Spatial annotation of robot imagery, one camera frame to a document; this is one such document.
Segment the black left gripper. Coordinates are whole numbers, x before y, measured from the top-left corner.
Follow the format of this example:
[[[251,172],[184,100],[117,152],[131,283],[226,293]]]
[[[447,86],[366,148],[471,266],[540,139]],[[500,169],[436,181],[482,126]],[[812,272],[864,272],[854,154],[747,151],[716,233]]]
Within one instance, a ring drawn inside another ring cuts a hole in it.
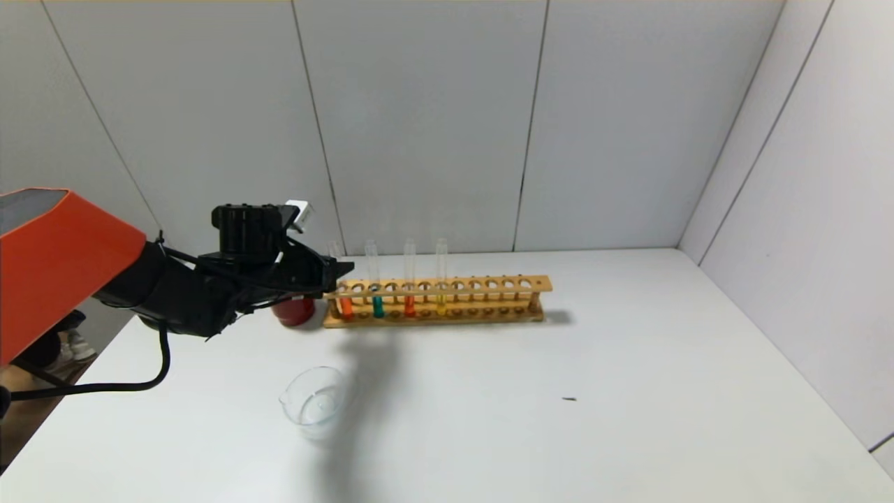
[[[278,262],[278,280],[287,291],[310,298],[321,298],[323,294],[335,289],[337,280],[348,277],[355,270],[353,261],[335,262],[336,260],[319,254],[304,243],[287,238],[282,258]]]

